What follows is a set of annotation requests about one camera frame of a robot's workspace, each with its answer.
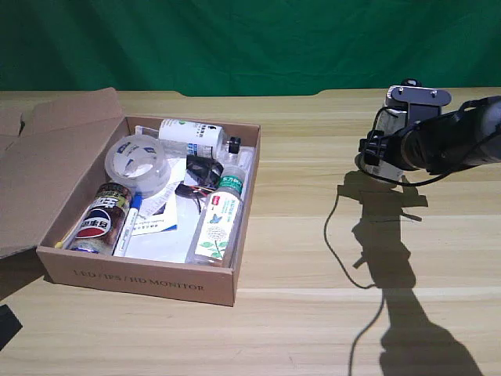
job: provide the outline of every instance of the green screen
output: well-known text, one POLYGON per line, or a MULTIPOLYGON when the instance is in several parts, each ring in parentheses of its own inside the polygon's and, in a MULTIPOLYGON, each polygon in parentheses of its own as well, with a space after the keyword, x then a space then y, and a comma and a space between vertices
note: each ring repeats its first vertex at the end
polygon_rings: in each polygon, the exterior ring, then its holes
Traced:
POLYGON ((0 90, 501 86, 501 2, 0 0, 0 90))

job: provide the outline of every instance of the white plastic bottle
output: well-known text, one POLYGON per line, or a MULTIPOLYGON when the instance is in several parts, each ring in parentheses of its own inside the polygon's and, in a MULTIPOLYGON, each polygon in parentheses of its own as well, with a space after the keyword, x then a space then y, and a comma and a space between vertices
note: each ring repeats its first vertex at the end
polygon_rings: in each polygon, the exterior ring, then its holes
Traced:
POLYGON ((238 165, 238 154, 231 153, 215 192, 207 197, 186 256, 187 263, 228 266, 236 246, 242 211, 240 195, 245 171, 238 165))
POLYGON ((185 143, 186 153, 197 157, 220 161, 228 153, 229 136, 219 125, 168 118, 158 131, 136 125, 135 133, 158 138, 169 147, 171 143, 185 143))

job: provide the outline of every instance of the blue marker cap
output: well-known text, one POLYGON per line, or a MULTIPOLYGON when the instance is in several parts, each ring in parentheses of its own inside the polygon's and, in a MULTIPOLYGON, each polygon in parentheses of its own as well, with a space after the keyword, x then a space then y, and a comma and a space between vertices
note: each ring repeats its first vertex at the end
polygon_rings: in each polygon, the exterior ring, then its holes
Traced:
POLYGON ((132 198, 131 208, 139 209, 141 208, 141 203, 142 203, 142 195, 135 194, 134 197, 132 198))

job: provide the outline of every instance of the wood grain surface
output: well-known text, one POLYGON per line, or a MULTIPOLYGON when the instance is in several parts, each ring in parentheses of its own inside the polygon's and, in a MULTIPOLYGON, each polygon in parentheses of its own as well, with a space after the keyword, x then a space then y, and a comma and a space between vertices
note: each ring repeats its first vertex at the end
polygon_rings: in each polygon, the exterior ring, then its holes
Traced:
MULTIPOLYGON (((0 299, 23 329, 0 375, 501 375, 501 164, 419 191, 365 179, 354 157, 385 92, 121 92, 127 114, 262 126, 235 307, 55 285, 33 252, 13 256, 0 299), (338 194, 327 237, 359 284, 383 288, 354 287, 324 243, 338 194), (362 248, 370 269, 352 266, 362 248)), ((450 92, 445 110, 501 89, 450 92)), ((0 108, 67 94, 0 92, 0 108)))

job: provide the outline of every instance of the cardboard box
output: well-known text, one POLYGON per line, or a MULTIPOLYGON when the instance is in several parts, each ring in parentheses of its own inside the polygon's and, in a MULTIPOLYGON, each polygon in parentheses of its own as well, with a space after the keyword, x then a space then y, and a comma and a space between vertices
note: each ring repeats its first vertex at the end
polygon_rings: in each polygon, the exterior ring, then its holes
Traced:
POLYGON ((115 90, 104 89, 36 106, 20 137, 13 134, 12 124, 2 125, 2 142, 8 147, 0 158, 0 255, 37 247, 39 258, 57 284, 232 306, 258 168, 257 125, 206 121, 240 136, 244 146, 256 148, 236 254, 229 267, 53 248, 108 180, 104 157, 109 147, 132 134, 136 125, 159 128, 161 120, 125 117, 115 90))
POLYGON ((0 111, 0 158, 19 137, 22 115, 16 108, 0 111))

